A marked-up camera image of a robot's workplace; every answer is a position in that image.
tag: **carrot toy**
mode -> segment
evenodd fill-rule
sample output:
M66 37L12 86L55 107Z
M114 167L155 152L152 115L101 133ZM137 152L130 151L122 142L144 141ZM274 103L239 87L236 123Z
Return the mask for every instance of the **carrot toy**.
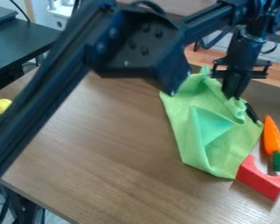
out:
M280 172L280 131L269 115L264 121L263 147L265 152L272 157L273 170Z

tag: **black metal frame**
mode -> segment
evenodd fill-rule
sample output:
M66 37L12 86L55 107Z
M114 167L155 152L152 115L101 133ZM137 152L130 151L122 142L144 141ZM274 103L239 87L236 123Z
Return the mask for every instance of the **black metal frame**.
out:
M251 17L251 2L220 0L178 21L171 21L154 3L146 1L138 4L150 9L137 4L119 7L108 0L83 3L34 79L0 116L0 177L90 69L106 78L151 76L163 90L174 94L190 71L184 47L225 25L256 20ZM268 32L270 27L271 23L260 24ZM261 42L243 38L247 52L253 46L250 42L258 43L258 55ZM242 57L231 58L227 68L249 80L252 76L248 72L257 57L248 57L249 66L237 67L234 65L245 65L247 59L242 48L238 51Z

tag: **wood grain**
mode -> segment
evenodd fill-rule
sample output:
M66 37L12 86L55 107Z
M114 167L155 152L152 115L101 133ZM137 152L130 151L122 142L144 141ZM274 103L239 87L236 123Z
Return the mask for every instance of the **wood grain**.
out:
M280 88L253 81L245 98L280 127ZM2 183L72 223L280 223L280 200L182 164L158 91L141 79L90 73Z

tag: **floor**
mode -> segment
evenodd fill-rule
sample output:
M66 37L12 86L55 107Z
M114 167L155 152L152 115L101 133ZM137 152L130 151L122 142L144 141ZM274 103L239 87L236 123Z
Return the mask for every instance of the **floor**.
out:
M1 212L1 209L2 209L3 203L4 203L4 197L0 194L0 212ZM14 220L13 220L12 214L9 211L7 213L7 216L6 216L5 221L3 222L3 224L11 224L13 221ZM68 224L68 223L69 222L67 222L65 220L62 220L57 215L46 211L45 224Z

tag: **screw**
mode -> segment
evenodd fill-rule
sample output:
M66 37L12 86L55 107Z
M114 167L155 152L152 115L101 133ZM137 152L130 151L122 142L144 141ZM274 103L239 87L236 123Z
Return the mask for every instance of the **screw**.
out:
M144 32L149 32L151 30L151 27L149 24L143 24L142 29Z
M155 36L156 36L156 38L162 38L162 36L163 36L163 32L162 32L162 30L160 30L160 29L156 29L156 33L155 33Z
M134 40L131 40L131 41L129 42L129 47L130 47L131 49L135 49L136 46L137 46L137 44L136 44L136 42L135 42Z
M147 55L149 52L150 52L150 50L147 47L145 47L145 46L141 47L141 54L142 55Z
M108 32L108 36L111 38L111 39L118 39L119 37L119 32L116 28L111 28Z
M106 46L100 42L97 44L96 46L96 51L99 53L99 54L104 54L106 52Z

